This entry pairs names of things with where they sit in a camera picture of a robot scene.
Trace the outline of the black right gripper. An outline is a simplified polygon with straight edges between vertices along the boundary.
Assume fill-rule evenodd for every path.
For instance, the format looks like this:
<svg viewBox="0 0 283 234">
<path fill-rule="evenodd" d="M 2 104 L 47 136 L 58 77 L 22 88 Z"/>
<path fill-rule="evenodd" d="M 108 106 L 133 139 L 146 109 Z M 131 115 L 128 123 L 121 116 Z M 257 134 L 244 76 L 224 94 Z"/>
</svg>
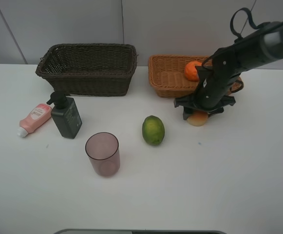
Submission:
<svg viewBox="0 0 283 234">
<path fill-rule="evenodd" d="M 224 107 L 233 106 L 236 103 L 234 97 L 227 95 L 236 75 L 223 76 L 223 73 L 215 74 L 210 67 L 197 66 L 199 83 L 192 94 L 174 99 L 174 106 L 183 107 L 183 120 L 187 120 L 196 110 L 208 113 L 212 117 L 224 112 Z"/>
</svg>

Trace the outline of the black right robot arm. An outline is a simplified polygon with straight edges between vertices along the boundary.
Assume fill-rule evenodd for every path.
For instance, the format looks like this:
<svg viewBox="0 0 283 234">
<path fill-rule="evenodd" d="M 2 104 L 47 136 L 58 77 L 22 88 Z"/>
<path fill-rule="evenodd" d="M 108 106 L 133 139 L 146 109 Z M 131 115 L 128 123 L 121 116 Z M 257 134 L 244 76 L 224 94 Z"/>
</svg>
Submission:
<svg viewBox="0 0 283 234">
<path fill-rule="evenodd" d="M 174 100 L 175 107 L 183 107 L 184 120 L 197 111 L 209 117 L 223 113 L 224 107 L 236 102 L 227 93 L 242 72 L 283 59 L 283 21 L 256 25 L 251 11 L 248 8 L 242 11 L 246 12 L 254 32 L 242 37 L 230 23 L 230 30 L 237 37 L 234 44 L 219 48 L 197 66 L 199 83 L 195 91 Z"/>
</svg>

